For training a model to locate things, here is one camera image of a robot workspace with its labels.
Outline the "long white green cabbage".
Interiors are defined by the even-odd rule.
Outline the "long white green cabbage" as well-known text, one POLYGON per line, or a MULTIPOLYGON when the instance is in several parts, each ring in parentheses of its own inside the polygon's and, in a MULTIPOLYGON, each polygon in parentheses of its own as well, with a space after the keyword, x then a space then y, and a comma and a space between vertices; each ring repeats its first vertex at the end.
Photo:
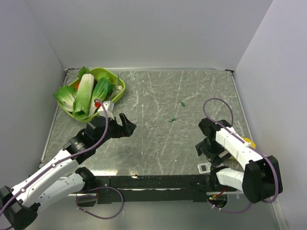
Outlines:
POLYGON ((75 119, 84 120, 88 117, 93 88, 94 76, 90 73, 83 74, 73 103, 72 114, 75 119))

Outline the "yellow napa cabbage toy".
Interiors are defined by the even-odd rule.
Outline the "yellow napa cabbage toy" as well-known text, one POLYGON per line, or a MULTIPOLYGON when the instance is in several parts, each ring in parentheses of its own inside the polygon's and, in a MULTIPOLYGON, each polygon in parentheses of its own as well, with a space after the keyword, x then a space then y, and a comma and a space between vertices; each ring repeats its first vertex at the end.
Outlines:
POLYGON ((225 143, 225 148, 244 168, 249 161, 257 161, 260 156, 255 152, 254 143, 248 138, 239 138, 231 136, 225 143))

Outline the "green bok choy right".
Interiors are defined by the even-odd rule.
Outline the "green bok choy right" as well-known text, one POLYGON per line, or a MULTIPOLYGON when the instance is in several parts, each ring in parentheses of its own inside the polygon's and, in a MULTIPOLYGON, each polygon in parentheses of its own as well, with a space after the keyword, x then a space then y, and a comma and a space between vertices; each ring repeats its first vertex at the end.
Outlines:
POLYGON ((95 99, 99 99, 102 102, 105 100, 105 98, 107 98, 109 96, 109 94, 113 91, 114 88, 114 84, 112 84, 109 80, 107 80, 106 78, 101 78, 92 93, 92 99, 91 99, 91 103, 90 103, 90 111, 89 111, 89 115, 88 117, 91 117, 97 107, 95 106, 95 99))

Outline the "green plastic basket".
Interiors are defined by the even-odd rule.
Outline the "green plastic basket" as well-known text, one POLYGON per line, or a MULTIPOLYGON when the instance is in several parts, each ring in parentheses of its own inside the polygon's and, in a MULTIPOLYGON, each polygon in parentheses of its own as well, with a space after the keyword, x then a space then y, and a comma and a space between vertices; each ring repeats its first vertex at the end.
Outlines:
MULTIPOLYGON (((114 104, 118 102, 119 99, 121 99, 121 97, 123 96, 123 93, 125 91, 125 88, 126 88, 126 85, 124 83, 124 81, 122 79, 120 79, 119 76, 117 76, 115 73, 109 71, 109 70, 106 70, 104 68, 95 68, 95 69, 92 69, 90 70, 89 68, 87 67, 82 67, 80 70, 79 70, 79 73, 77 74, 77 77, 78 79, 73 81, 70 85, 68 86, 71 86, 73 88, 76 89, 76 91, 78 90, 79 88, 79 84, 80 84, 80 81, 81 81, 81 78, 83 76, 83 74, 92 74, 94 76, 94 88, 97 84, 97 82, 101 79, 101 78, 106 78, 107 80, 109 80, 112 84, 114 84, 114 88, 113 88, 113 91, 109 94, 109 96, 107 98, 105 98, 104 101, 111 101, 113 102, 114 104)), ((68 114, 70 115, 72 118, 73 117, 73 114, 66 111, 61 105, 60 107, 68 114)), ((86 119, 84 120, 77 120, 77 121, 80 121, 80 122, 83 122, 83 123, 88 123, 90 122, 94 117, 98 116, 98 112, 97 112, 98 108, 96 109, 95 113, 91 116, 91 117, 87 117, 86 119)))

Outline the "beige remote control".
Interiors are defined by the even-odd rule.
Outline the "beige remote control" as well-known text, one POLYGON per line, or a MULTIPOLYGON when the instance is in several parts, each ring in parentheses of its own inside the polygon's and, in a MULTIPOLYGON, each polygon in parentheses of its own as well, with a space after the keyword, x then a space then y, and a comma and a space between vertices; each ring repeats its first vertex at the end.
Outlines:
POLYGON ((211 171, 211 166, 212 164, 207 162, 207 163, 201 163, 197 165, 199 174, 207 174, 210 173, 211 171))

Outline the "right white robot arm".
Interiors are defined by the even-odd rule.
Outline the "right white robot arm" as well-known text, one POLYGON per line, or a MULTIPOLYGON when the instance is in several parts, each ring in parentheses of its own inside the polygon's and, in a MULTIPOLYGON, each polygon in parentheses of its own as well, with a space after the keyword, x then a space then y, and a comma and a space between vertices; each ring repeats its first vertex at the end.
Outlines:
POLYGON ((260 155, 226 120, 213 122, 204 118, 199 128, 205 139, 195 148, 212 165, 209 184, 213 190, 232 187, 242 191, 253 204, 283 191, 278 160, 260 155))

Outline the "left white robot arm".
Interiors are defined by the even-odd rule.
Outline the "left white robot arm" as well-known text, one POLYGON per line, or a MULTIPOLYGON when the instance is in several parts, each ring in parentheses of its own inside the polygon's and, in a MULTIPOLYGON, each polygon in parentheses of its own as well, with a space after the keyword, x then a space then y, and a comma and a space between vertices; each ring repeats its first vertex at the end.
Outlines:
POLYGON ((13 188, 0 189, 0 213, 11 228, 24 230, 37 218, 39 210, 75 192, 91 192, 95 176, 80 167, 110 138, 130 137, 136 125, 124 113, 115 118, 95 117, 72 137, 57 155, 32 176, 13 188))

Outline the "aluminium rail frame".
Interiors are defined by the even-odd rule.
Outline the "aluminium rail frame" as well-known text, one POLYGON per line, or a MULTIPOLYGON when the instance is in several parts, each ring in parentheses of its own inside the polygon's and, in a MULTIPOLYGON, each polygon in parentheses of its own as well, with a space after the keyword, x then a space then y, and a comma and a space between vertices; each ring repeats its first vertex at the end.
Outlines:
MULTIPOLYGON (((229 71, 116 70, 125 82, 114 115, 125 113, 137 125, 130 138, 111 139, 84 165, 95 175, 197 174, 206 162, 195 145, 203 134, 198 123, 208 113, 233 119, 243 137, 251 133, 229 71)), ((280 230, 279 203, 248 206, 237 193, 227 195, 225 212, 193 201, 127 202, 94 205, 92 215, 79 211, 67 196, 44 210, 33 230, 280 230)))

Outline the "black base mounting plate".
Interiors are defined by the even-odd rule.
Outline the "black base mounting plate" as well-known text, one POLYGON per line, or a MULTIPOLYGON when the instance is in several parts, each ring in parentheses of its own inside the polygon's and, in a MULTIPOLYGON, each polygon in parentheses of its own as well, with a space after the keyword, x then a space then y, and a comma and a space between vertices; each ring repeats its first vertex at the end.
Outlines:
POLYGON ((207 195, 235 189, 218 184, 208 174, 97 176, 81 190, 98 195, 98 204, 113 202, 193 201, 206 202, 207 195))

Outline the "green lettuce leaf left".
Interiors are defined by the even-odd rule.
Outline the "green lettuce leaf left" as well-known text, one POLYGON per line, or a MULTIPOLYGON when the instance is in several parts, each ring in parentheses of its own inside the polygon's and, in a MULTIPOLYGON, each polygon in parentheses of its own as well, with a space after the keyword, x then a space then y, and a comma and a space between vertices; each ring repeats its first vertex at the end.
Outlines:
POLYGON ((58 92, 54 93, 53 96, 66 111, 72 113, 76 93, 77 91, 75 88, 64 85, 63 87, 60 87, 58 92))

